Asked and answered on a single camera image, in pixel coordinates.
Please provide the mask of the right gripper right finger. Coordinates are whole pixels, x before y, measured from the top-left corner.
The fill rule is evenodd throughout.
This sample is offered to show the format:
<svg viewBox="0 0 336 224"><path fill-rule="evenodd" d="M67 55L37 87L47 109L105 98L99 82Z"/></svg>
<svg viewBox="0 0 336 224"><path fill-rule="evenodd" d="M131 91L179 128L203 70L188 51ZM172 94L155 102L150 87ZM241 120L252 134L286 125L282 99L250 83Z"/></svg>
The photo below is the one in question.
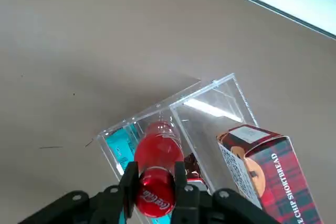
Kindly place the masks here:
<svg viewBox="0 0 336 224"><path fill-rule="evenodd" d="M229 188L213 194L187 182L183 162L174 165L175 207L171 223L278 223L249 200Z"/></svg>

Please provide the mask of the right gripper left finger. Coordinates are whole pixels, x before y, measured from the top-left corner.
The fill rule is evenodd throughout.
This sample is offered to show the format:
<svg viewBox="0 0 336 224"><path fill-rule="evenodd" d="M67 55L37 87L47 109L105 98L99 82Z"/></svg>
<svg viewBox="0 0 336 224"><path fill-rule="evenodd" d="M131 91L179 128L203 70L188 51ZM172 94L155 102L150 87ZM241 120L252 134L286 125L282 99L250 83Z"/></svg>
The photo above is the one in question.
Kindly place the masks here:
<svg viewBox="0 0 336 224"><path fill-rule="evenodd" d="M130 162L117 185L93 197L82 190L71 191L20 223L126 223L138 185L138 163Z"/></svg>

